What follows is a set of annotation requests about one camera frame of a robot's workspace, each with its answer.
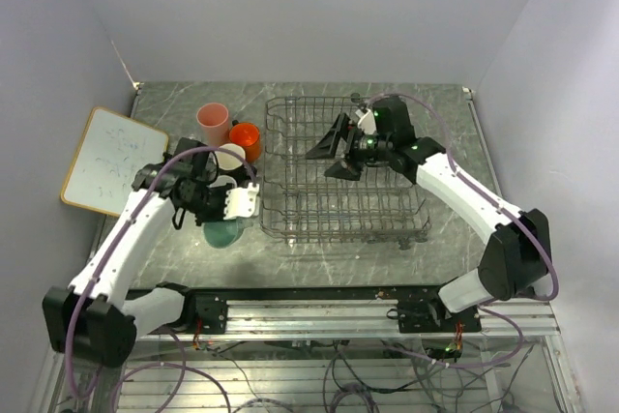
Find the light blue printed mug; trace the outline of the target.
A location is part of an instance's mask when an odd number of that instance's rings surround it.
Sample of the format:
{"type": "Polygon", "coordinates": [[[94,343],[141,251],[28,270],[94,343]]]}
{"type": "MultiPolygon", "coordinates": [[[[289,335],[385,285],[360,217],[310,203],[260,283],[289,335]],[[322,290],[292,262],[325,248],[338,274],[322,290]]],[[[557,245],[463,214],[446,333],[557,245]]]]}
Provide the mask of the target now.
{"type": "Polygon", "coordinates": [[[237,181],[229,175],[219,175],[215,181],[209,185],[209,192],[213,194],[226,195],[227,192],[238,187],[237,181]]]}

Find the mint green ceramic mug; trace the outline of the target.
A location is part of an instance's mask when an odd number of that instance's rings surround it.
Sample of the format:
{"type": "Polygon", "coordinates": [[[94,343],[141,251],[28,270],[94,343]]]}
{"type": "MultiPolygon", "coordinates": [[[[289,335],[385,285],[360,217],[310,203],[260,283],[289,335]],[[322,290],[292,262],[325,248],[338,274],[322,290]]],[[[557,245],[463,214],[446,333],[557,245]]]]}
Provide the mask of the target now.
{"type": "Polygon", "coordinates": [[[237,242],[244,232],[241,219],[205,222],[202,226],[206,243],[214,249],[225,249],[237,242]]]}

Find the black glossy mug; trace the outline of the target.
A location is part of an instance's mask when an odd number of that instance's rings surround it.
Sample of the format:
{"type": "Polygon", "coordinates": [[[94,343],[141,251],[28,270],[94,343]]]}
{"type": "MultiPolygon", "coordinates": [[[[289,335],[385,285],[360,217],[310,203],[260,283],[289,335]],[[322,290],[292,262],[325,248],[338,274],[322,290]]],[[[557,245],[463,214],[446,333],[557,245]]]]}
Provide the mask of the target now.
{"type": "Polygon", "coordinates": [[[223,144],[215,152],[218,175],[229,176],[237,184],[250,181],[257,169],[246,160],[245,149],[234,143],[223,144]]]}

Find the orange mug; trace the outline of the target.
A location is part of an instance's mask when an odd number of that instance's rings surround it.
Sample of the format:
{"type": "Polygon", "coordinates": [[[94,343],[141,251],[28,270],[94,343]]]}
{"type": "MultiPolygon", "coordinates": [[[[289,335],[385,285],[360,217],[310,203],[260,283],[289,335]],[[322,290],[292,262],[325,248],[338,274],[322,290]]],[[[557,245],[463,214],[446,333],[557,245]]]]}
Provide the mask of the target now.
{"type": "Polygon", "coordinates": [[[248,162],[256,162],[259,159],[262,153],[261,134],[255,124],[234,121],[228,138],[231,143],[244,149],[248,162]]]}

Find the pink plastic cup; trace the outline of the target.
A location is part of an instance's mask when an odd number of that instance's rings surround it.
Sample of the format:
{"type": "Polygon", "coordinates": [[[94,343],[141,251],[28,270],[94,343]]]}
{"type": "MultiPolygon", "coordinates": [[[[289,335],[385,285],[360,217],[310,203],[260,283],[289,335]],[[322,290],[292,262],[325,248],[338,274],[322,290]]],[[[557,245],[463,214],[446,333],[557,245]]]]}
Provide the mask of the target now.
{"type": "Polygon", "coordinates": [[[230,129],[229,112],[222,103],[206,103],[196,113],[204,141],[211,146],[221,146],[228,142],[230,129]]]}

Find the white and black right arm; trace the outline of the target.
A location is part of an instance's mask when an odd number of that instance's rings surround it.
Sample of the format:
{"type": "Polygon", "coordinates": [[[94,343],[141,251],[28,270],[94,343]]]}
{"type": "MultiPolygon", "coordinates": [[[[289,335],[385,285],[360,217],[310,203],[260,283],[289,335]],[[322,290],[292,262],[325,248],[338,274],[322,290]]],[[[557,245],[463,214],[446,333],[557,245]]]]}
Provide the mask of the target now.
{"type": "Polygon", "coordinates": [[[367,167],[388,166],[442,200],[478,234],[485,250],[477,268],[442,285],[437,301],[427,306],[433,329],[448,331],[461,311],[508,301],[543,277],[550,277],[551,290],[541,299],[553,300],[559,284],[547,216],[538,209],[521,210],[470,177],[456,163],[449,142],[418,136],[409,116],[410,100],[401,93],[381,94],[368,99],[357,119],[341,113],[307,151],[307,159],[335,159],[325,176],[347,181],[360,180],[367,167]],[[345,148],[336,159],[341,143],[345,148]]]}

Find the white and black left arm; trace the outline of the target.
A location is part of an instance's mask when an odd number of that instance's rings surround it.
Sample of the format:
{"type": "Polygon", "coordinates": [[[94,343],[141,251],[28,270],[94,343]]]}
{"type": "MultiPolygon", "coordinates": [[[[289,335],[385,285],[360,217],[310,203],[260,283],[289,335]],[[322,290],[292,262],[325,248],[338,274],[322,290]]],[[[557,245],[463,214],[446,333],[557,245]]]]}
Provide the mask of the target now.
{"type": "Polygon", "coordinates": [[[225,194],[211,186],[218,168],[214,148],[183,137],[174,153],[135,174],[124,210],[95,256],[68,287],[44,295],[54,351],[118,368],[141,337],[162,326],[176,333],[195,327],[195,293],[182,284],[163,282],[133,300],[127,295],[167,225],[180,228],[187,213],[197,221],[221,213],[225,194]]]}

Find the yellow framed whiteboard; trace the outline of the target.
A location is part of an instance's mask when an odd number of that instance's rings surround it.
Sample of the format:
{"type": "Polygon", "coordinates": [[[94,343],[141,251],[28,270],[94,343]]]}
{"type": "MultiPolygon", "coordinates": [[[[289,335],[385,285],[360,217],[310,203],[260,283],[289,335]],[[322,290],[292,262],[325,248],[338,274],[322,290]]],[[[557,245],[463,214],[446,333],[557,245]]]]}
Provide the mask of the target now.
{"type": "Polygon", "coordinates": [[[157,163],[168,147],[168,135],[104,107],[90,113],[60,192],[78,208],[119,216],[135,174],[157,163]]]}

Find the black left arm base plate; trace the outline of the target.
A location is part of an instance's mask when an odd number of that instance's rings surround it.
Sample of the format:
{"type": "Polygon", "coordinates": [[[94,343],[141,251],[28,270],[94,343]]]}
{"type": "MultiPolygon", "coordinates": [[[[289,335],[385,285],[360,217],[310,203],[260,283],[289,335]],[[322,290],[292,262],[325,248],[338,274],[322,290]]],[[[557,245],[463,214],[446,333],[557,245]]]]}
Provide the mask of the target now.
{"type": "Polygon", "coordinates": [[[226,329],[228,305],[215,294],[167,283],[133,302],[133,323],[139,336],[162,327],[205,335],[222,335],[226,329]]]}

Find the aluminium mounting rail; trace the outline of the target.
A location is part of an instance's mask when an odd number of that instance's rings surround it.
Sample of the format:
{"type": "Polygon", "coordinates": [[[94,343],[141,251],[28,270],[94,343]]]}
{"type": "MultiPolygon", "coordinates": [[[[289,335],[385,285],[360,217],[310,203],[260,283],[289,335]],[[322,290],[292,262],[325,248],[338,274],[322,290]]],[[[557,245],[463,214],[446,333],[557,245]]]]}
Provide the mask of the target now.
{"type": "MultiPolygon", "coordinates": [[[[396,300],[322,300],[303,302],[228,300],[228,315],[222,335],[200,334],[206,339],[360,339],[397,338],[398,324],[387,318],[396,300]]],[[[479,333],[491,337],[552,336],[559,325],[548,304],[523,299],[500,302],[477,309],[479,333]]],[[[429,333],[438,337],[453,333],[429,333]]]]}

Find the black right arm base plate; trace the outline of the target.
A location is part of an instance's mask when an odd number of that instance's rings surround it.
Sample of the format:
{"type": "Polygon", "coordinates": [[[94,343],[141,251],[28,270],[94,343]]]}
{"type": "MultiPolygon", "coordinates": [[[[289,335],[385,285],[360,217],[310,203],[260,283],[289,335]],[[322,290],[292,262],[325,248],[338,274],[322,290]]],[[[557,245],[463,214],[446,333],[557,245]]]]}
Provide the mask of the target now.
{"type": "Polygon", "coordinates": [[[386,316],[398,324],[401,334],[479,333],[482,330],[477,308],[449,312],[437,298],[398,301],[386,316]]]}

